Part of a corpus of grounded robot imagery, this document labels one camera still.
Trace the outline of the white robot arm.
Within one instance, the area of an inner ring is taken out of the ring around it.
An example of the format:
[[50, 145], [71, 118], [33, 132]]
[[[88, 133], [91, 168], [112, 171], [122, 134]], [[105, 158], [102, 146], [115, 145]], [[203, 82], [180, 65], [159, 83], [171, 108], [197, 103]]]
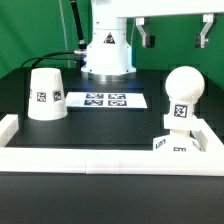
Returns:
[[204, 48], [215, 15], [224, 13], [224, 0], [91, 0], [92, 41], [87, 46], [82, 75], [102, 81], [133, 77], [132, 48], [126, 40], [127, 19], [134, 18], [142, 45], [153, 48], [155, 37], [144, 28], [149, 17], [201, 14], [205, 23], [195, 45]]

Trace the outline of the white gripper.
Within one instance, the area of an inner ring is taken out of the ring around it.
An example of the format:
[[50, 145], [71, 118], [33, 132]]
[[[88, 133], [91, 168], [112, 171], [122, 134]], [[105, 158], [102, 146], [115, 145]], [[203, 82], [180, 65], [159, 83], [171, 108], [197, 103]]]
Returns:
[[216, 22], [214, 13], [224, 13], [224, 0], [113, 0], [113, 7], [117, 17], [137, 17], [135, 24], [144, 48], [155, 46], [155, 37], [147, 30], [148, 20], [144, 17], [204, 14], [204, 27], [196, 35], [195, 47], [206, 48]]

